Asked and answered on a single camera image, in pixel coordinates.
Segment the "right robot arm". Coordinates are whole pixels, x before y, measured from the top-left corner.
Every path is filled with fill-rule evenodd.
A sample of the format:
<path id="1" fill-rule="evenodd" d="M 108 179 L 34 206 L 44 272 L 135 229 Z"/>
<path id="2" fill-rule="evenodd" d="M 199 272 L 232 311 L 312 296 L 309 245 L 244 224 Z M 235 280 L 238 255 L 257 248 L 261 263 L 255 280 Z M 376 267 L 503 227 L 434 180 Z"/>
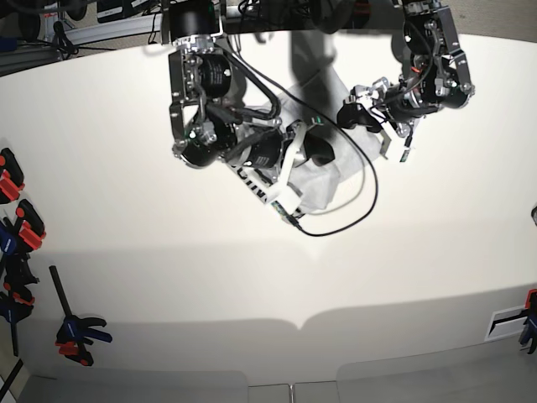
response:
<path id="1" fill-rule="evenodd" d="M 217 41 L 224 37 L 218 1 L 166 1 L 173 153 L 187 166 L 223 163 L 264 204 L 316 212 L 336 193 L 335 150 L 321 120 L 292 110 L 251 68 Z"/>

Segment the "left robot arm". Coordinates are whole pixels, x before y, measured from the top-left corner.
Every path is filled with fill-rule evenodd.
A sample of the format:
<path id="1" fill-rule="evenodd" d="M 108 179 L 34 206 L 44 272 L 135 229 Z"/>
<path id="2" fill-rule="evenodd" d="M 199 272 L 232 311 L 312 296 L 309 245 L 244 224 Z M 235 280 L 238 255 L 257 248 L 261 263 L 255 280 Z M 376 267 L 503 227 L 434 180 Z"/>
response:
<path id="1" fill-rule="evenodd" d="M 465 107 L 475 86 L 451 9 L 440 1 L 395 4 L 404 16 L 402 74 L 395 83 L 383 76 L 354 86 L 336 122 L 339 128 L 366 128 L 380 138 L 385 159 L 404 163 L 419 123 L 444 108 Z"/>

